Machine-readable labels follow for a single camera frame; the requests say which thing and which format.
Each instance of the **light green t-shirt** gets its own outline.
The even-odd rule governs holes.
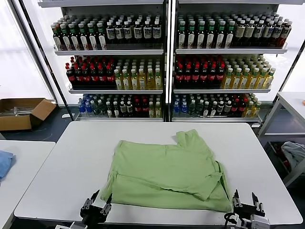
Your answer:
[[[102,199],[152,208],[232,210],[219,162],[196,130],[177,132],[177,145],[120,141]]]

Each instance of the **cardboard box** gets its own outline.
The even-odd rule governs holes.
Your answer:
[[[39,126],[55,109],[56,105],[43,98],[1,99],[0,113],[14,107],[34,108],[30,115],[0,116],[0,131],[28,130]]]

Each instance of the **blue cloth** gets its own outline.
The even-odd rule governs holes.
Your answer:
[[[0,150],[0,179],[9,171],[13,158],[14,154]]]

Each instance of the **white table leg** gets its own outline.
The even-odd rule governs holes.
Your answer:
[[[283,183],[288,187],[297,179],[305,170],[305,159],[303,159],[284,179]]]
[[[280,103],[280,100],[277,100],[275,102],[275,105],[271,109],[270,113],[268,114],[268,117],[267,117],[266,121],[264,122],[262,128],[258,132],[258,137],[262,137],[265,135],[266,131],[268,130],[268,128],[271,124],[271,121],[272,121],[271,119],[273,118],[274,114],[276,114],[281,109],[281,107],[282,107],[282,105]]]

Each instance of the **white table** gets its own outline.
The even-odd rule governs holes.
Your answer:
[[[214,151],[233,191],[252,204],[254,192],[271,224],[303,219],[268,156],[246,123],[72,122],[58,140],[15,210],[25,219],[80,221],[86,198],[107,181],[119,140],[176,144],[175,133],[196,129]],[[113,204],[107,223],[223,225],[224,214]]]
[[[0,228],[9,227],[14,209],[54,146],[54,142],[0,140],[0,150],[16,155],[0,182]]]
[[[266,121],[260,129],[258,136],[278,135],[278,136],[295,136],[303,137],[305,133],[267,133],[269,126],[272,123],[273,117],[280,111],[282,106],[305,128],[305,93],[303,92],[278,92],[278,100],[275,102],[271,112],[268,114]],[[283,182],[289,186],[305,171],[305,159],[300,162],[284,179]]]

